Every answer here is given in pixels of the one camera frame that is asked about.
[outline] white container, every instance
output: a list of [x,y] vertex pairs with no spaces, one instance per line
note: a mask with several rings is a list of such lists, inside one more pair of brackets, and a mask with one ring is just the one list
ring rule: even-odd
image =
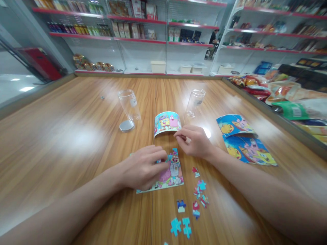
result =
[[181,66],[181,73],[191,73],[191,65],[182,65]]
[[191,73],[201,74],[203,68],[206,68],[204,63],[202,62],[193,63]]
[[218,73],[222,75],[230,75],[234,67],[220,65],[218,68]]
[[151,68],[153,73],[166,73],[166,62],[151,61]]

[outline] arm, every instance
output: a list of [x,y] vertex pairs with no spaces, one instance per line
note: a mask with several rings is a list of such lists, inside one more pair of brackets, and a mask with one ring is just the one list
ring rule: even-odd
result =
[[44,208],[0,237],[0,244],[69,244],[94,214],[125,187],[149,189],[169,166],[161,147],[147,146]]
[[214,165],[281,233],[300,244],[327,241],[326,207],[213,146],[202,128],[185,126],[175,136],[186,154]]

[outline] hand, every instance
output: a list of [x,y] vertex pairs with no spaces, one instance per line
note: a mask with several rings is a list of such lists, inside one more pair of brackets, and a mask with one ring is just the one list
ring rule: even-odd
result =
[[139,149],[121,163],[115,166],[123,187],[130,187],[142,191],[148,190],[169,163],[165,162],[168,156],[161,146],[150,145]]
[[212,153],[218,150],[211,144],[203,128],[197,126],[184,126],[181,130],[177,131],[174,136],[187,155],[208,160]]

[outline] table surface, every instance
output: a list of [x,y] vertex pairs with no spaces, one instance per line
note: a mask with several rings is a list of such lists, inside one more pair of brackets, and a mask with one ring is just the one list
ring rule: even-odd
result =
[[[142,120],[129,133],[117,91],[132,89]],[[183,114],[192,89],[206,91],[201,116],[210,141],[226,150],[216,118],[241,114],[278,162],[257,166],[327,205],[326,163],[219,80],[78,77],[0,121],[0,235],[55,200],[87,183],[141,147],[177,147],[185,184],[136,194],[114,195],[76,237],[74,244],[291,244],[214,167],[186,156],[172,134],[153,138],[154,118]],[[195,178],[192,167],[201,177]],[[192,216],[197,181],[207,183],[210,205]],[[176,200],[186,203],[177,212]],[[170,233],[170,222],[190,218],[190,240]]]

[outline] metal lid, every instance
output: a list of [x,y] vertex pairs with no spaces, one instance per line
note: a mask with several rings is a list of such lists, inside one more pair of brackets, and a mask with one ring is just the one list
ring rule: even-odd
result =
[[124,132],[127,133],[129,131],[132,131],[135,128],[135,124],[133,121],[131,120],[127,120],[127,121],[123,121],[120,125],[119,125],[119,129]]

